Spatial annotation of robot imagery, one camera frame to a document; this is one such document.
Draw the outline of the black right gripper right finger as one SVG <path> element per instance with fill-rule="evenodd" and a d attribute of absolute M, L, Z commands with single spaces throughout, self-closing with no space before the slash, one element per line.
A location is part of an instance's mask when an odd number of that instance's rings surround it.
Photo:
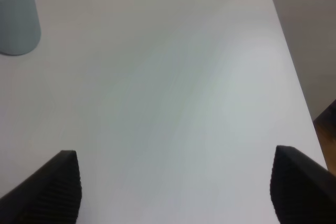
<path fill-rule="evenodd" d="M 335 223 L 335 176 L 294 147 L 276 147 L 270 198 L 280 223 Z"/>

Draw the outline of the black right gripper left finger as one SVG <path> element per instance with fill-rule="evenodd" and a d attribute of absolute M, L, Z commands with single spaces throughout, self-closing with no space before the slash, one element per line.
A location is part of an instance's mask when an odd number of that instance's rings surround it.
<path fill-rule="evenodd" d="M 82 200 L 76 151 L 60 151 L 1 197 L 1 223 L 76 223 Z"/>

